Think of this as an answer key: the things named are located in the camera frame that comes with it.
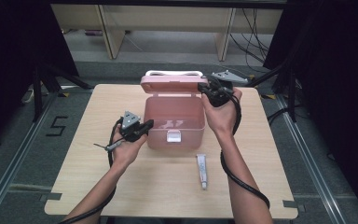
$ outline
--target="person's left arm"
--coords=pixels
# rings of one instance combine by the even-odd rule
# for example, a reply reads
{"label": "person's left arm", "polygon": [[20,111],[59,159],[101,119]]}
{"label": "person's left arm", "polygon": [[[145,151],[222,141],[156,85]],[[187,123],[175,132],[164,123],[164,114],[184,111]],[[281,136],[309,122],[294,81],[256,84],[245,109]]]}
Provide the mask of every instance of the person's left arm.
{"label": "person's left arm", "polygon": [[[119,125],[115,130],[114,142],[121,138],[118,133]],[[96,208],[115,189],[118,180],[124,174],[127,167],[133,163],[138,155],[139,149],[146,141],[146,134],[144,134],[136,142],[122,142],[121,145],[114,149],[114,162],[109,171],[98,181],[98,183],[91,189],[91,191],[84,197],[84,199],[65,217],[64,220],[71,217],[76,217]],[[77,223],[97,223],[102,210],[96,214],[79,220]]]}

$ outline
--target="box latch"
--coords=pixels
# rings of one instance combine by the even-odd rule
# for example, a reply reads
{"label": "box latch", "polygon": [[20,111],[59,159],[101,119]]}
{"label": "box latch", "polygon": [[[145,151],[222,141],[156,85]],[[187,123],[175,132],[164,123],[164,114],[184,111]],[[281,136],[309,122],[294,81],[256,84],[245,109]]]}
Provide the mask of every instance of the box latch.
{"label": "box latch", "polygon": [[180,130],[168,130],[167,142],[172,142],[172,143],[182,142],[182,135],[180,133]]}

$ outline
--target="tube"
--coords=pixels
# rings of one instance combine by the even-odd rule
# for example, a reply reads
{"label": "tube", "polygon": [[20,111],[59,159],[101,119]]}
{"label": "tube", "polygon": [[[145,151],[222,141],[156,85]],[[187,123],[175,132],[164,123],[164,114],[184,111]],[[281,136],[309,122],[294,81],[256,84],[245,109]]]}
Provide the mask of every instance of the tube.
{"label": "tube", "polygon": [[206,179],[206,160],[205,154],[197,154],[197,164],[199,165],[200,170],[200,180],[202,189],[206,189],[207,179]]}

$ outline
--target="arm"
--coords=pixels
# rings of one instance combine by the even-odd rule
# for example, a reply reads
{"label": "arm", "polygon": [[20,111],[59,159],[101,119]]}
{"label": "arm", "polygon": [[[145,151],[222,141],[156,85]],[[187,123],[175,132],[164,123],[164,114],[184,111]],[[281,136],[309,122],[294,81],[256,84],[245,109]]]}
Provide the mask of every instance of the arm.
{"label": "arm", "polygon": [[[234,95],[240,100],[242,93],[234,88]],[[222,148],[228,169],[240,180],[258,190],[257,184],[244,161],[232,130],[236,119],[234,104],[228,102],[219,107],[213,107],[205,94],[202,103],[208,124],[216,135]],[[253,193],[243,189],[231,178],[228,179],[232,212],[236,223],[272,223],[272,217],[264,201]]]}
{"label": "arm", "polygon": [[[121,138],[121,135],[118,132],[119,127],[120,125],[118,125],[115,130],[113,137],[114,142]],[[112,152],[114,157],[112,167],[64,220],[84,214],[100,205],[116,187],[118,180],[124,174],[127,167],[135,161],[139,149],[145,141],[146,135],[144,134],[136,142],[123,142],[119,147],[115,148]],[[97,223],[101,212],[102,210],[90,217],[78,221],[77,223]]]}

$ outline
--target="forearm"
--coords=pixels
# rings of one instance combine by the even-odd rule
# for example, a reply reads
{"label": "forearm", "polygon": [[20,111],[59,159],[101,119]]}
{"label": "forearm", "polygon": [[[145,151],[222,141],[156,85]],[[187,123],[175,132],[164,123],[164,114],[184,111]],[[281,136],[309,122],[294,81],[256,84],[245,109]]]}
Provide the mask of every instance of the forearm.
{"label": "forearm", "polygon": [[[228,169],[238,179],[258,190],[258,186],[246,165],[231,133],[217,134]],[[233,215],[236,223],[271,223],[265,202],[228,177]]]}
{"label": "forearm", "polygon": [[[91,189],[86,197],[65,217],[65,219],[84,214],[100,205],[115,189],[118,180],[126,170],[125,165],[113,164],[109,171]],[[86,217],[77,223],[97,223],[102,210]]]}

